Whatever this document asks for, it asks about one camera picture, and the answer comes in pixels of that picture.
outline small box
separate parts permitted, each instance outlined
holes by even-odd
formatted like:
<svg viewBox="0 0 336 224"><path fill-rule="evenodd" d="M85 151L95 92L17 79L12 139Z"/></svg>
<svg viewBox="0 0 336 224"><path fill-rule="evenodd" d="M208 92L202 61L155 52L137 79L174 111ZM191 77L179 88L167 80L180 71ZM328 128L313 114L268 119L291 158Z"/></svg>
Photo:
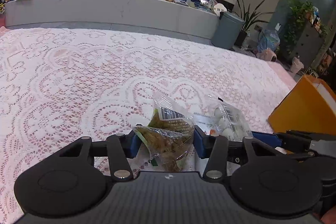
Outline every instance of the small box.
<svg viewBox="0 0 336 224"><path fill-rule="evenodd" d="M268 117L274 132L336 135L336 95L322 79L303 75Z"/></svg>

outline white egg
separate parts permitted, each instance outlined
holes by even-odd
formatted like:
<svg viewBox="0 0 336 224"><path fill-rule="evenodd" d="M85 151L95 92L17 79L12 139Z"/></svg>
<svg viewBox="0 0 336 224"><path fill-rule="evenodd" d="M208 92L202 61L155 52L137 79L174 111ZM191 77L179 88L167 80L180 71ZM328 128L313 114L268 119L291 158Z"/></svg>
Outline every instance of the white egg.
<svg viewBox="0 0 336 224"><path fill-rule="evenodd" d="M217 118L217 119L220 119L220 118L223 117L223 113L222 113L222 111L221 111L221 109L220 109L219 107L217 107L217 108L215 109L214 116L215 116L215 118Z"/></svg>
<svg viewBox="0 0 336 224"><path fill-rule="evenodd" d="M221 130L224 130L230 126L230 121L227 118L221 118L218 122L218 126Z"/></svg>
<svg viewBox="0 0 336 224"><path fill-rule="evenodd" d="M226 138L231 140L234 137L234 132L231 128L227 128L227 129L223 130L222 136L225 136Z"/></svg>

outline green plant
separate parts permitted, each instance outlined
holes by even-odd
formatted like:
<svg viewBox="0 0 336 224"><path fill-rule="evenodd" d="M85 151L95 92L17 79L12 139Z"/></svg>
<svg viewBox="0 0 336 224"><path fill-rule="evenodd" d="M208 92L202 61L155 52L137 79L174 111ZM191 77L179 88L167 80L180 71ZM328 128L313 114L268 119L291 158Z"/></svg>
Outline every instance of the green plant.
<svg viewBox="0 0 336 224"><path fill-rule="evenodd" d="M258 23L258 22L268 23L268 21L260 20L258 19L258 17L260 17L261 15L274 13L274 12L266 12L266 13L257 12L258 8L264 3L265 0L260 2L252 13L250 13L251 4L249 4L248 8L245 9L244 0L241 0L241 1L242 1L242 6L240 5L239 0L237 0L237 4L240 9L240 17L245 21L243 27L241 28L243 32L247 32L249 28L255 23Z"/></svg>
<svg viewBox="0 0 336 224"><path fill-rule="evenodd" d="M287 25L283 35L285 43L280 46L288 54L292 53L294 46L297 43L298 36L301 34L303 28L305 27L305 19L307 13L313 13L313 4L309 1L301 2L300 0L289 0L289 8L291 9L291 14L288 17Z"/></svg>
<svg viewBox="0 0 336 224"><path fill-rule="evenodd" d="M325 38L325 37L328 35L327 26L321 24L321 25L320 25L320 30L321 30L321 36L322 36L323 38Z"/></svg>

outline barcode label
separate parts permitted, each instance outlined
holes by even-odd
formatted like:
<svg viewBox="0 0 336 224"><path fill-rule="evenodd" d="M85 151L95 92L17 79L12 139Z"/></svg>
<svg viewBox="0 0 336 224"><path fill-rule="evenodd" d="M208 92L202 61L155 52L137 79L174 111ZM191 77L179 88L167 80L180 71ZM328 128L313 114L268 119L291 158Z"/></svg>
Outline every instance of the barcode label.
<svg viewBox="0 0 336 224"><path fill-rule="evenodd" d="M237 124L237 121L235 119L235 117L233 116L232 112L231 112L231 109L228 108L227 106L224 106L225 110L226 110L226 113L229 117L229 120L232 124Z"/></svg>
<svg viewBox="0 0 336 224"><path fill-rule="evenodd" d="M161 115L160 120L162 121L168 121L168 120L175 120L178 118L184 118L184 115L181 113L178 113L174 110L163 108L161 107Z"/></svg>

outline lace tablecloth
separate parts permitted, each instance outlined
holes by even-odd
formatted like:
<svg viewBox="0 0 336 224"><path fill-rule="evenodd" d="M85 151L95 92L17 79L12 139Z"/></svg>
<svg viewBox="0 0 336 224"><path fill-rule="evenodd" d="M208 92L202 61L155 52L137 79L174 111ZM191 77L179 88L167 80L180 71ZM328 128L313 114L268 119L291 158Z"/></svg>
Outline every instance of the lace tablecloth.
<svg viewBox="0 0 336 224"><path fill-rule="evenodd" d="M0 48L0 223L22 215L13 192L20 173L83 135L100 141L147 124L153 90L191 113L206 112L205 95L220 96L262 132L272 132L266 119L289 92L263 60L155 35L20 29ZM142 146L135 173L146 160ZM107 159L96 166L108 172Z"/></svg>

